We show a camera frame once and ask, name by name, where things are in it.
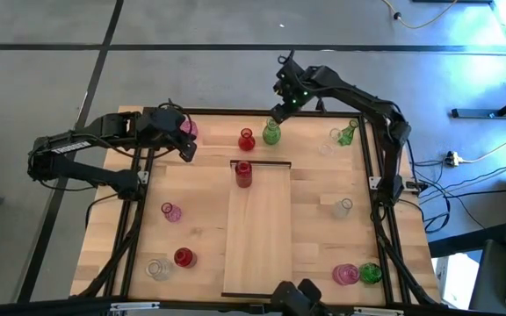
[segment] metal bracket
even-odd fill
[[[364,316],[403,316],[403,311],[390,310],[386,308],[356,307],[353,315]]]
[[[262,304],[251,304],[249,306],[249,314],[251,315],[263,315],[266,311],[264,310],[264,305]]]
[[[111,312],[159,309],[159,302],[112,303]]]
[[[378,183],[380,183],[380,180],[382,179],[381,176],[369,176],[368,180],[370,182],[370,190],[377,190],[378,189]],[[418,188],[422,187],[422,190],[424,190],[425,184],[424,183],[416,183],[413,178],[402,178],[403,180],[403,190],[406,192],[418,192]]]
[[[141,184],[148,184],[149,172],[147,172],[147,171],[139,171],[138,172],[138,177],[140,178],[140,183]]]

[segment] white cable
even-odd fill
[[[463,186],[461,186],[461,187],[454,188],[454,189],[451,189],[451,190],[447,190],[445,193],[454,192],[454,191],[456,191],[456,190],[464,189],[465,187],[468,187],[468,186],[470,186],[470,185],[474,185],[474,184],[477,184],[477,183],[484,182],[484,181],[486,181],[486,180],[488,180],[488,179],[490,179],[490,178],[492,178],[492,177],[494,177],[494,176],[499,176],[499,175],[500,175],[501,173],[503,173],[503,172],[506,172],[506,168],[505,168],[505,169],[503,169],[503,170],[501,170],[501,171],[499,171],[499,172],[494,173],[493,175],[490,175],[490,176],[484,177],[483,179],[480,179],[480,180],[478,180],[478,181],[476,181],[476,182],[468,183],[468,184],[463,185]],[[425,203],[427,203],[427,202],[431,201],[432,199],[435,199],[435,198],[438,198],[438,197],[442,197],[443,195],[444,195],[444,194],[437,194],[436,196],[431,197],[431,198],[428,198],[428,199],[426,199],[426,200],[424,200],[424,201],[420,202],[419,204],[420,204],[420,205],[423,205],[423,204],[425,204]]]
[[[395,16],[399,15],[399,17],[398,17],[398,18],[396,18],[396,19],[400,20],[400,22],[403,24],[403,26],[405,26],[405,27],[407,27],[407,28],[410,28],[410,29],[413,29],[413,30],[416,30],[416,29],[420,29],[420,28],[422,28],[422,27],[425,27],[425,26],[427,26],[427,25],[429,25],[429,24],[431,24],[431,23],[435,22],[436,20],[440,19],[440,17],[442,17],[442,16],[443,16],[443,15],[444,15],[444,14],[445,14],[448,10],[450,10],[450,8],[451,8],[454,4],[456,4],[456,3],[458,2],[458,0],[454,0],[454,1],[452,1],[452,3],[451,3],[448,7],[446,7],[446,9],[445,9],[444,11],[440,12],[440,14],[439,14],[439,15],[437,15],[435,18],[433,18],[431,21],[429,21],[429,22],[427,22],[427,23],[424,23],[424,24],[422,24],[422,25],[412,26],[412,25],[408,25],[407,23],[405,23],[405,21],[403,21],[403,19],[401,18],[401,13],[400,13],[400,12],[398,12],[398,11],[394,8],[394,6],[393,6],[393,5],[392,5],[389,1],[387,1],[387,0],[381,0],[381,1],[382,1],[384,4],[386,4],[386,5],[387,5],[387,7],[390,9],[390,11],[391,11],[391,12],[393,12],[393,13],[394,13],[394,18],[396,18]]]
[[[485,157],[489,156],[490,154],[493,154],[493,153],[494,153],[494,152],[496,152],[497,150],[499,150],[499,149],[503,148],[504,146],[506,146],[506,141],[505,141],[503,144],[499,145],[499,147],[496,147],[495,149],[493,149],[492,151],[488,152],[487,154],[483,155],[482,157],[480,157],[480,158],[478,158],[478,159],[474,159],[474,160],[469,161],[469,160],[466,160],[466,159],[462,158],[460,162],[464,162],[464,163],[474,163],[474,162],[478,162],[478,161],[482,160],[483,158],[485,158]]]

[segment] wood grain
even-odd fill
[[[121,111],[140,111],[141,107],[121,107]],[[331,270],[341,263],[360,265],[378,263],[378,252],[370,221],[370,198],[366,185],[365,160],[357,129],[350,146],[334,147],[330,155],[321,155],[318,147],[329,143],[329,130],[344,128],[349,118],[290,118],[282,126],[277,145],[263,143],[261,133],[266,118],[255,116],[193,115],[199,127],[199,149],[191,163],[182,162],[176,153],[154,162],[148,199],[134,263],[130,298],[209,302],[267,302],[266,299],[224,298],[224,265],[228,234],[228,204],[231,187],[230,160],[291,162],[291,219],[293,282],[310,278],[322,291],[322,301],[333,305],[384,305],[382,283],[341,286],[333,282]],[[251,152],[237,146],[242,128],[250,128],[257,138]],[[366,130],[372,137],[370,126]],[[108,151],[105,168],[129,169],[130,159]],[[378,174],[376,162],[372,163]],[[407,156],[401,173],[410,175]],[[96,198],[110,194],[100,188]],[[350,198],[353,208],[345,219],[337,220],[332,205]],[[402,198],[418,202],[404,193]],[[183,217],[171,224],[162,215],[164,202],[179,205]],[[110,257],[119,220],[119,200],[93,207],[85,235],[71,293],[82,291],[97,269]],[[428,243],[420,212],[402,202],[395,206],[404,260],[416,280],[434,298],[439,299],[430,262]],[[188,247],[198,255],[192,269],[176,267],[171,278],[154,281],[145,274],[149,260],[167,257]],[[122,268],[117,275],[121,279]],[[394,288],[398,287],[395,268],[390,264]],[[394,298],[400,300],[399,290]]]
[[[292,280],[290,167],[253,164],[253,183],[240,188],[234,166],[223,293],[270,296],[281,281]]]

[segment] small glass vase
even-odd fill
[[[360,273],[358,268],[350,263],[340,264],[331,273],[333,280],[339,285],[351,285],[358,282]]]
[[[154,259],[148,262],[146,274],[156,281],[164,281],[169,279],[173,270],[173,264],[165,259]]]
[[[165,218],[171,223],[178,222],[181,219],[181,215],[183,215],[181,208],[171,203],[163,203],[162,213],[163,216],[165,216]]]
[[[197,263],[197,256],[189,248],[179,248],[174,255],[175,264],[181,268],[192,268]]]
[[[253,137],[253,132],[249,128],[242,129],[242,136],[237,141],[237,145],[243,151],[250,151],[255,147],[255,138]]]
[[[240,188],[249,188],[253,183],[253,167],[250,162],[237,162],[235,165],[235,182]]]
[[[274,119],[268,118],[263,130],[263,140],[267,145],[274,145],[280,140],[280,127]]]
[[[344,198],[340,201],[337,201],[335,205],[333,205],[333,215],[337,219],[342,219],[349,214],[349,211],[352,208],[352,201],[348,198]]]

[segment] wooden table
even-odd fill
[[[122,106],[120,111],[141,111],[141,107]],[[192,115],[199,127],[197,153],[191,163],[176,153],[156,159],[151,171],[140,239],[134,262],[129,297],[149,300],[202,302],[267,302],[265,298],[222,297],[227,241],[228,192],[231,179],[230,160],[291,162],[291,217],[293,280],[296,284],[309,278],[322,291],[322,301],[332,305],[384,305],[382,283],[361,282],[340,286],[331,278],[331,270],[341,263],[360,265],[378,263],[378,251],[367,189],[365,160],[359,128],[350,146],[334,147],[323,155],[319,146],[331,143],[329,130],[343,129],[350,118],[288,119],[282,126],[277,145],[265,145],[261,137],[267,117]],[[250,128],[257,139],[251,152],[237,146],[242,128]],[[378,164],[372,128],[366,125],[372,167]],[[109,150],[106,169],[129,169],[131,159]],[[410,176],[404,155],[401,174]],[[95,198],[110,195],[110,188],[99,188]],[[341,198],[353,202],[345,219],[335,219],[332,205]],[[418,203],[409,193],[403,199]],[[183,217],[169,223],[160,206],[164,202],[179,205]],[[93,207],[71,293],[76,294],[90,283],[109,259],[122,202],[106,200]],[[419,284],[439,300],[430,252],[423,230],[421,213],[412,205],[398,203],[395,214],[404,261]],[[155,281],[145,273],[151,259],[172,260],[176,249],[188,247],[198,255],[192,269],[176,267],[169,280]],[[119,292],[123,263],[119,266],[114,293]],[[394,300],[401,301],[398,277],[390,262]]]

